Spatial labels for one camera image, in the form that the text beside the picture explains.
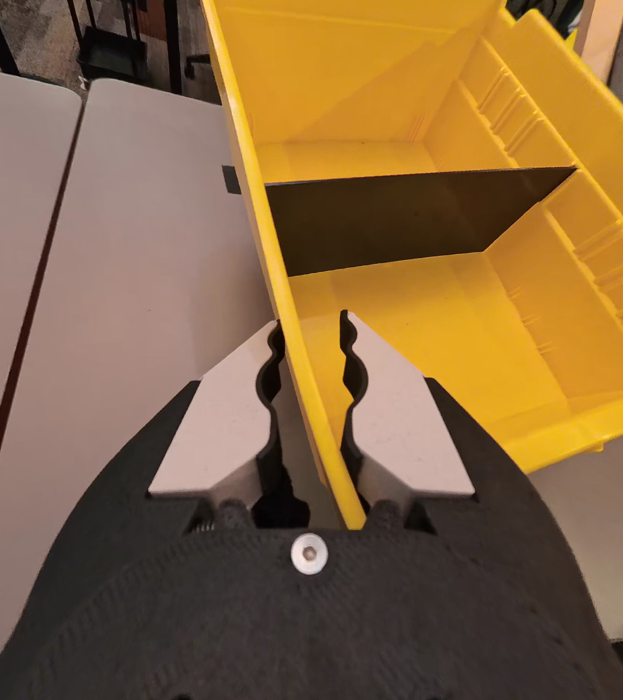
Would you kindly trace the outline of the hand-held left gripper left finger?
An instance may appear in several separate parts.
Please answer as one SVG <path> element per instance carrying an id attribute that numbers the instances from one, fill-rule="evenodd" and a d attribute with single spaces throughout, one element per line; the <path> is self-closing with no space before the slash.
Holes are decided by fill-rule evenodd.
<path id="1" fill-rule="evenodd" d="M 281 323 L 270 321 L 199 380 L 149 496 L 251 509 L 275 491 L 284 467 L 273 401 L 285 345 Z"/>

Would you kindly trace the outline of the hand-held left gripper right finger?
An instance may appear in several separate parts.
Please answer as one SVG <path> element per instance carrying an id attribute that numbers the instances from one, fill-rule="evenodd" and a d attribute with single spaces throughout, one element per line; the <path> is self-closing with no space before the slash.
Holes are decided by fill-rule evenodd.
<path id="1" fill-rule="evenodd" d="M 407 512 L 421 498 L 476 494 L 421 371 L 355 313 L 340 313 L 351 394 L 341 454 L 361 501 Z"/>

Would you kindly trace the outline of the cardboard bin divider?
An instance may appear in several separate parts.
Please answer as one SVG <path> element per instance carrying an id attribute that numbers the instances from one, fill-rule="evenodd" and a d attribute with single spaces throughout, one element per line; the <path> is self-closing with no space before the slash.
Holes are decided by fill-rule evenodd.
<path id="1" fill-rule="evenodd" d="M 289 276 L 482 253 L 574 166 L 268 183 Z"/>

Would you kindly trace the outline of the black metal rack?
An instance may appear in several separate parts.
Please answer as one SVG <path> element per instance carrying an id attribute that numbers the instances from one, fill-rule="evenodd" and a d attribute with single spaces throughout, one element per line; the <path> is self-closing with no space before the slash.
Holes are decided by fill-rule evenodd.
<path id="1" fill-rule="evenodd" d="M 67 1 L 78 42 L 77 63 L 87 82 L 111 78 L 145 85 L 149 80 L 148 46 L 143 39 L 140 20 L 148 17 L 150 4 L 161 10 L 165 33 L 169 88 L 183 94 L 181 44 L 177 1 L 119 1 L 124 33 L 101 29 L 92 1 L 84 1 L 88 23 L 82 26 L 75 1 Z"/>

